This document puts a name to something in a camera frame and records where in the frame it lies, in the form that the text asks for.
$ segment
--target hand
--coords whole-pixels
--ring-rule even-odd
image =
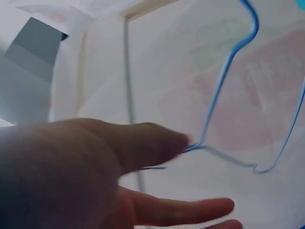
[[[187,145],[187,136],[154,124],[75,119],[1,128],[0,228],[166,227],[229,214],[229,199],[182,202],[118,186],[120,176],[169,161]]]

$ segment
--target finger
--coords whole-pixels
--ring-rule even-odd
[[[126,189],[133,200],[137,225],[168,227],[199,224],[228,215],[234,209],[230,199],[210,199],[197,202],[159,199]]]
[[[206,229],[243,229],[243,225],[237,220],[228,220],[226,222],[210,226]]]
[[[156,124],[114,125],[92,119],[70,122],[104,140],[117,155],[123,173],[172,160],[188,145],[186,135]]]

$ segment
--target blue wire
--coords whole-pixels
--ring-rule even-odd
[[[209,108],[209,111],[208,111],[208,115],[207,115],[207,118],[205,120],[205,123],[204,123],[204,126],[203,126],[203,132],[202,132],[202,136],[199,140],[199,142],[195,145],[191,145],[189,146],[188,149],[185,150],[185,152],[190,152],[190,151],[193,151],[193,150],[196,150],[196,149],[204,149],[208,152],[210,152],[211,154],[225,160],[225,161],[228,161],[230,163],[233,163],[235,165],[238,165],[240,167],[245,167],[245,168],[252,168],[253,169],[253,173],[256,174],[256,175],[261,175],[261,174],[265,174],[265,173],[268,173],[270,171],[272,171],[275,166],[277,165],[278,161],[280,160],[284,150],[285,150],[285,147],[288,143],[288,140],[291,136],[291,133],[293,131],[293,128],[295,126],[295,123],[297,121],[297,118],[299,116],[299,113],[300,113],[300,110],[301,110],[301,107],[302,107],[302,104],[303,104],[303,100],[304,100],[304,96],[305,96],[305,78],[303,80],[303,86],[302,86],[302,89],[301,89],[301,95],[300,95],[300,98],[299,98],[299,102],[298,102],[298,106],[297,106],[297,110],[296,110],[296,113],[295,113],[295,116],[293,118],[293,121],[292,121],[292,125],[291,125],[291,128],[288,132],[288,135],[284,141],[284,144],[281,148],[281,151],[280,153],[278,154],[276,160],[274,161],[274,163],[266,170],[257,170],[257,167],[258,165],[257,164],[248,164],[248,163],[245,163],[243,161],[240,161],[238,159],[235,159],[231,156],[228,156],[210,146],[205,146],[204,145],[204,142],[206,140],[206,136],[207,136],[207,132],[208,132],[208,129],[209,129],[209,125],[210,125],[210,122],[211,122],[211,118],[213,116],[213,113],[214,113],[214,110],[215,110],[215,107],[216,107],[216,104],[217,104],[217,101],[218,101],[218,98],[219,98],[219,95],[220,95],[220,92],[222,90],[222,87],[223,87],[223,84],[224,84],[224,80],[226,79],[227,77],[227,74],[229,72],[229,69],[231,67],[231,64],[232,64],[232,61],[235,57],[235,55],[242,49],[244,48],[245,46],[247,46],[257,35],[258,31],[259,31],[259,19],[258,19],[258,16],[257,16],[257,13],[255,11],[255,9],[253,8],[253,6],[248,2],[248,0],[240,0],[241,3],[246,7],[246,9],[249,11],[249,13],[251,14],[251,17],[253,19],[253,25],[252,25],[252,31],[251,33],[244,39],[242,39],[241,41],[239,41],[233,48],[232,50],[230,51],[230,53],[228,54],[227,56],[227,59],[224,63],[224,66],[223,66],[223,69],[221,71],[221,74],[220,74],[220,77],[218,79],[218,84],[217,84],[217,87],[216,87],[216,90],[214,92],[214,96],[212,98],[212,102],[211,102],[211,105],[210,105],[210,108]]]
[[[305,78],[303,79],[303,85],[302,85],[302,89],[301,89],[301,95],[300,95],[300,98],[299,98],[297,110],[296,110],[295,116],[294,116],[294,118],[293,118],[291,128],[290,128],[290,130],[289,130],[289,132],[288,132],[288,135],[287,135],[287,137],[286,137],[286,140],[284,141],[284,144],[283,144],[283,146],[282,146],[282,149],[281,149],[280,153],[278,154],[276,160],[274,161],[274,163],[272,164],[272,166],[270,166],[270,168],[268,168],[268,169],[266,169],[266,170],[256,170],[256,167],[257,167],[257,166],[253,167],[253,173],[254,173],[254,174],[260,175],[260,174],[268,173],[268,172],[270,172],[271,170],[273,170],[273,169],[275,168],[275,166],[277,165],[278,161],[280,160],[280,158],[281,158],[281,156],[282,156],[282,154],[283,154],[283,152],[284,152],[284,150],[285,150],[285,147],[286,147],[286,145],[287,145],[287,143],[288,143],[288,140],[289,140],[289,138],[290,138],[290,136],[291,136],[291,133],[292,133],[292,131],[293,131],[293,129],[294,129],[294,126],[295,126],[295,123],[296,123],[296,121],[297,121],[297,118],[298,118],[298,116],[299,116],[299,114],[300,114],[300,110],[301,110],[301,107],[302,107],[302,104],[303,104],[303,100],[304,100],[304,95],[305,95]]]
[[[235,55],[242,49],[244,48],[246,45],[248,45],[257,35],[258,30],[259,30],[259,19],[257,16],[257,13],[255,11],[255,9],[253,8],[253,6],[248,2],[248,0],[240,0],[241,3],[246,7],[246,9],[249,11],[249,13],[251,14],[251,17],[253,19],[253,25],[252,25],[252,31],[250,32],[250,34],[245,37],[244,39],[242,39],[241,41],[239,41],[230,51],[230,53],[227,56],[227,59],[224,63],[223,69],[221,71],[220,77],[218,79],[218,84],[216,87],[216,90],[214,92],[214,96],[212,98],[212,102],[208,111],[208,115],[207,118],[205,120],[204,126],[203,126],[203,132],[202,132],[202,136],[199,140],[199,142],[195,145],[190,146],[188,149],[186,149],[186,152],[192,151],[192,150],[196,150],[199,147],[201,147],[206,139],[206,135],[209,129],[209,125],[211,122],[211,118],[213,116],[215,107],[216,107],[216,103],[218,101],[221,89],[223,87],[224,84],[224,80],[227,77],[227,74],[229,72],[229,69],[231,67],[232,61],[235,57]]]

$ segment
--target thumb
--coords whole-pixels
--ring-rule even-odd
[[[172,160],[187,148],[188,137],[156,124],[115,125],[92,119],[71,120],[103,139],[123,173]]]

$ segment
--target translucent sheet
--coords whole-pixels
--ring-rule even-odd
[[[207,141],[264,169],[289,130],[303,82],[305,13],[294,0],[252,2],[261,30],[232,65]],[[122,20],[116,13],[96,15],[86,33],[61,44],[52,120],[78,116],[127,123]],[[250,23],[236,0],[180,0],[131,22],[136,121],[199,138],[222,62]],[[247,229],[299,229],[305,224],[304,129],[302,108],[284,156],[270,174],[253,175],[198,150],[168,163],[164,171],[145,171],[147,191],[186,200],[230,197],[236,201],[231,217]],[[133,175],[122,183],[137,188]]]

